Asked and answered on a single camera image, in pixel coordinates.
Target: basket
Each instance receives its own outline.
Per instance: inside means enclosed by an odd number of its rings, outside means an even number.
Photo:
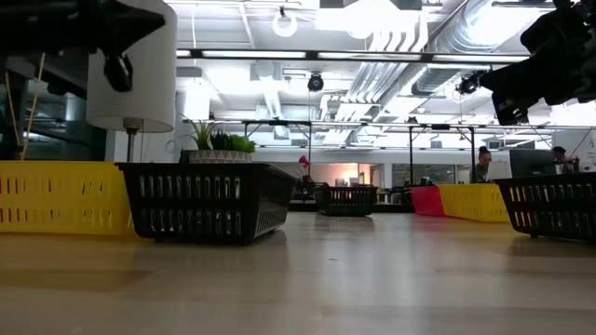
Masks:
[[[496,182],[517,232],[596,241],[596,173]]]
[[[114,163],[0,162],[0,233],[134,235]]]
[[[318,211],[328,216],[366,216],[373,213],[376,187],[329,187],[315,190]]]
[[[120,164],[137,235],[248,244],[286,220],[295,178],[266,164]]]
[[[445,216],[438,186],[413,187],[410,192],[416,214]]]
[[[505,203],[495,184],[440,185],[446,216],[483,222],[509,222]]]

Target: white planter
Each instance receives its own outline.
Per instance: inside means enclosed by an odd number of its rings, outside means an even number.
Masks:
[[[188,156],[190,164],[250,163],[251,154],[229,150],[195,150]]]

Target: black plastic basket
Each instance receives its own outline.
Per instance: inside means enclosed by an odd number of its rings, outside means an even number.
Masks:
[[[513,229],[596,241],[596,173],[496,181]]]
[[[373,213],[376,187],[329,187],[315,190],[318,211],[329,216],[366,216]]]
[[[144,238],[248,244],[286,220],[295,178],[267,164],[119,164]]]

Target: monitor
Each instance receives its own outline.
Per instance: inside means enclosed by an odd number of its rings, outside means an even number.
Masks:
[[[556,175],[557,168],[550,150],[509,151],[513,178]]]

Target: red plastic basket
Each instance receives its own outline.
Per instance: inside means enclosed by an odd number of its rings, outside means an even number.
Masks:
[[[416,214],[429,216],[445,216],[440,201],[439,186],[413,187],[412,201]]]

